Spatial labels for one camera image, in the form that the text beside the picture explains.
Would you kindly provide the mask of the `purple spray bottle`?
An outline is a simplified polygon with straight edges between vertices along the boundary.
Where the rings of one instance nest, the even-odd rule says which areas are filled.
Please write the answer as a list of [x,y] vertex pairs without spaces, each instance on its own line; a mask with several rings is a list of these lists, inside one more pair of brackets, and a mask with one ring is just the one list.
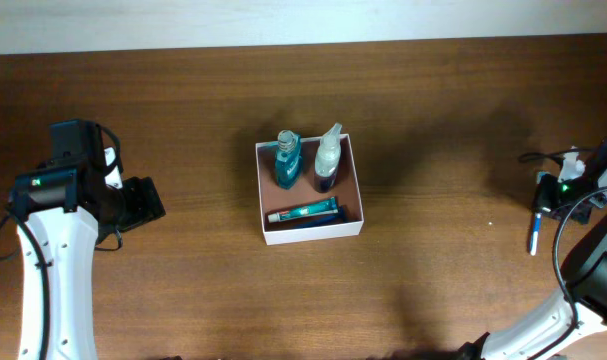
[[328,192],[335,183],[341,158],[342,125],[335,123],[320,139],[314,163],[315,189]]

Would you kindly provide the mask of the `teal toothpaste tube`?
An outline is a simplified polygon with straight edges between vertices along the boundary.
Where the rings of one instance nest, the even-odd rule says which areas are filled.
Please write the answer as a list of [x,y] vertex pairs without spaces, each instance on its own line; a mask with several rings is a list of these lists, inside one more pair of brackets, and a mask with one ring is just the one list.
[[269,223],[280,223],[301,218],[335,214],[338,211],[337,200],[335,197],[331,197],[315,203],[268,214],[267,219]]

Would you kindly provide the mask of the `teal mouthwash bottle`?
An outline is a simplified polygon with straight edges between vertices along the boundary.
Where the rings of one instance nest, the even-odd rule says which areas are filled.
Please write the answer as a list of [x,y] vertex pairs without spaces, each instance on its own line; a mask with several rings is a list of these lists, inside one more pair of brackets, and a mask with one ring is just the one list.
[[300,136],[291,130],[282,130],[277,137],[275,173],[279,187],[290,189],[302,170]]

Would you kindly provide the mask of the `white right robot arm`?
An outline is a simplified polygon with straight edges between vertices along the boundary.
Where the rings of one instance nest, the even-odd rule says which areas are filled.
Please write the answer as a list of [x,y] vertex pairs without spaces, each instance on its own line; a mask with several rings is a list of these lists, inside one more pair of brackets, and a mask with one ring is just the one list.
[[[607,201],[607,169],[597,188],[579,197],[568,214],[599,195]],[[558,289],[512,326],[461,346],[456,359],[552,359],[569,345],[607,331],[607,214],[560,261],[560,240],[569,219],[560,220],[552,245]]]

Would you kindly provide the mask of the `white cardboard box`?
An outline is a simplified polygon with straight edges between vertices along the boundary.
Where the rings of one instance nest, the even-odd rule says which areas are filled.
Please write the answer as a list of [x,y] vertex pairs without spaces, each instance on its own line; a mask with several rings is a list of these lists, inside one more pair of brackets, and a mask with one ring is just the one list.
[[[255,145],[261,226],[268,245],[357,236],[361,232],[364,215],[351,138],[347,134],[341,136],[341,157],[337,179],[334,186],[326,193],[320,193],[314,188],[314,157],[319,142],[318,137],[301,140],[305,170],[290,189],[283,189],[276,182],[277,144],[263,142]],[[331,197],[334,197],[338,206],[343,209],[343,217],[333,222],[312,226],[310,223],[313,218],[281,223],[268,221],[268,216],[272,213]]]

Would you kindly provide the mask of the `blue disposable razor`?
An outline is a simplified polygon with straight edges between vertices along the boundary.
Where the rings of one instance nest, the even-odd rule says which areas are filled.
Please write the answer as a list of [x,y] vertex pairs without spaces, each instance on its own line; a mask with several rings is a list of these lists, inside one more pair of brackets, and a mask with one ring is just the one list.
[[344,206],[340,206],[336,213],[324,215],[317,219],[301,223],[295,226],[295,229],[306,229],[313,227],[322,227],[328,225],[334,225],[338,223],[345,223],[347,221],[346,211]]

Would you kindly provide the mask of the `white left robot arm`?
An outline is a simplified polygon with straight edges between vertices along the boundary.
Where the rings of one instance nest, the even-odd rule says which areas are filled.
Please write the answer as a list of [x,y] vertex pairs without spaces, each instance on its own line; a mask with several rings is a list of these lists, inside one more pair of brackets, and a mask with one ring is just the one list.
[[83,179],[74,168],[18,176],[8,215],[23,259],[19,358],[96,358],[94,254],[108,236],[164,214],[149,177]]

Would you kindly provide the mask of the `blue white toothbrush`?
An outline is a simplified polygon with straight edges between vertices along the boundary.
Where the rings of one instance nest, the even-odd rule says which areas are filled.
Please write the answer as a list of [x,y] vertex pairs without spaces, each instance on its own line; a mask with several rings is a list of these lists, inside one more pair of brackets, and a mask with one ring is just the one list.
[[538,210],[537,205],[538,195],[535,195],[532,205],[532,226],[531,226],[531,234],[528,242],[528,252],[530,256],[535,256],[537,254],[538,248],[538,237],[540,232],[540,226],[542,221],[542,213]]

